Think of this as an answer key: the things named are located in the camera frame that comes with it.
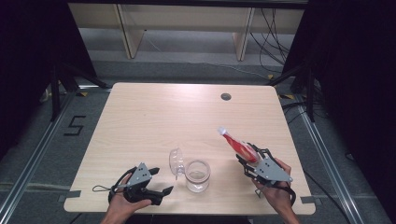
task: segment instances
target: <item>light wood tabletop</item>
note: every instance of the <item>light wood tabletop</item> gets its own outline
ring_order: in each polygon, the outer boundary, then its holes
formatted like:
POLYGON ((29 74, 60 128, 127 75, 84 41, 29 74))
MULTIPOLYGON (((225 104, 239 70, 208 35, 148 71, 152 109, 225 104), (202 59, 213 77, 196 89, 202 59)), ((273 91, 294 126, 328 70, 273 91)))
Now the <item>light wood tabletop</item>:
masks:
POLYGON ((68 198, 69 212, 105 212, 108 191, 128 170, 144 162, 159 167, 147 188, 174 186, 160 206, 137 211, 144 214, 268 215, 276 211, 254 192, 233 149, 218 134, 223 126, 234 138, 268 148, 274 157, 292 167, 291 187, 297 194, 296 214, 311 215, 313 203, 293 144, 288 124, 273 87, 207 84, 117 83, 97 123, 71 187, 81 190, 68 198), (230 100, 221 95, 228 93, 230 100), (185 164, 200 159, 210 165, 208 188, 194 193, 185 176, 177 180, 169 167, 169 153, 180 148, 185 164))

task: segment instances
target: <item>table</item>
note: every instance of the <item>table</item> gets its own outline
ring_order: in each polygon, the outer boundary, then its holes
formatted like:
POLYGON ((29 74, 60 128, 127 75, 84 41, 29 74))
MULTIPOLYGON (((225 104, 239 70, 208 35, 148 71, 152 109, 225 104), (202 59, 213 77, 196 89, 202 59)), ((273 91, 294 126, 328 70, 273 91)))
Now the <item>table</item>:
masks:
POLYGON ((292 167, 292 188, 297 193, 296 214, 315 212, 303 169, 283 116, 276 91, 267 86, 117 83, 78 169, 68 198, 68 212, 105 212, 108 192, 92 192, 95 185, 111 187, 128 169, 142 161, 159 167, 148 189, 175 186, 160 206, 138 213, 264 215, 276 211, 256 196, 250 179, 226 140, 217 133, 224 126, 235 138, 269 148, 275 157, 292 167), (229 93, 231 100, 221 99, 229 93), (179 147, 184 162, 202 159, 211 167, 206 191, 186 188, 185 176, 177 180, 169 168, 169 152, 179 147))

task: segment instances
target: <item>glass cup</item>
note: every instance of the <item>glass cup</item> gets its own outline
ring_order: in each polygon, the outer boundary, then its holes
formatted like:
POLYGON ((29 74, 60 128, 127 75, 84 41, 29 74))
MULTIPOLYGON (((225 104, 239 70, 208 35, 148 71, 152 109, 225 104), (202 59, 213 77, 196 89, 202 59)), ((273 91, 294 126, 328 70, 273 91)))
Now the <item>glass cup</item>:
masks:
POLYGON ((186 167, 187 188, 192 192, 202 192, 209 186, 210 166, 206 161, 194 160, 186 167))

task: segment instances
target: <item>human hand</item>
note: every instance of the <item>human hand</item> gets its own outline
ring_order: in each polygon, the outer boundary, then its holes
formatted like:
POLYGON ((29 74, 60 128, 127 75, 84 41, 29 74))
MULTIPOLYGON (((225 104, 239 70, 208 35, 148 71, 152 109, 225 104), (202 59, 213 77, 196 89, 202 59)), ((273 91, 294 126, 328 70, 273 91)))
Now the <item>human hand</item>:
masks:
MULTIPOLYGON (((281 168, 290 175, 291 167, 285 162, 275 158, 276 162, 280 164, 281 168)), ((267 188, 263 184, 252 179, 253 184, 257 189, 260 189, 267 199, 268 203, 280 214, 286 224, 300 223, 294 211, 291 208, 290 194, 283 189, 267 188)), ((278 184, 280 187, 289 187, 290 183, 282 181, 278 184)))
MULTIPOLYGON (((128 174, 123 178, 121 184, 126 184, 127 180, 132 174, 128 174)), ((113 195, 110 205, 107 208, 105 217, 102 219, 101 224, 119 224, 124 223, 136 210, 151 205, 151 200, 142 200, 137 203, 128 202, 123 194, 122 189, 117 189, 117 193, 113 195)))

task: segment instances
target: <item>red object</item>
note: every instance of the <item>red object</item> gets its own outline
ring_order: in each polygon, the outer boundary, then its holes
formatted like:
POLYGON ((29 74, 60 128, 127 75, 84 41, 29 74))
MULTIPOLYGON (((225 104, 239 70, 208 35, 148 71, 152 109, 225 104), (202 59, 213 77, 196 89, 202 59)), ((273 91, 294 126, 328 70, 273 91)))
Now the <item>red object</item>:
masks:
POLYGON ((242 158, 244 158, 248 162, 257 162, 259 161, 259 155, 257 152, 248 144, 244 142, 240 142, 238 140, 235 140, 232 138, 227 132, 222 134, 225 139, 227 139, 227 142, 230 144, 230 146, 233 148, 233 150, 236 151, 236 153, 239 154, 242 158))

